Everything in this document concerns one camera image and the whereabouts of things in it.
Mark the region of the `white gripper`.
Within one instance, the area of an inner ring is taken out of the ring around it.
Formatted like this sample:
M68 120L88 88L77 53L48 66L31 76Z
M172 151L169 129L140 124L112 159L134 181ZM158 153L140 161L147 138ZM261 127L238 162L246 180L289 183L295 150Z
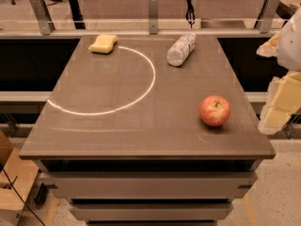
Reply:
M282 78L274 77L267 90L258 129L265 135L273 135L301 108L301 8L256 54L277 56L280 66L292 70Z

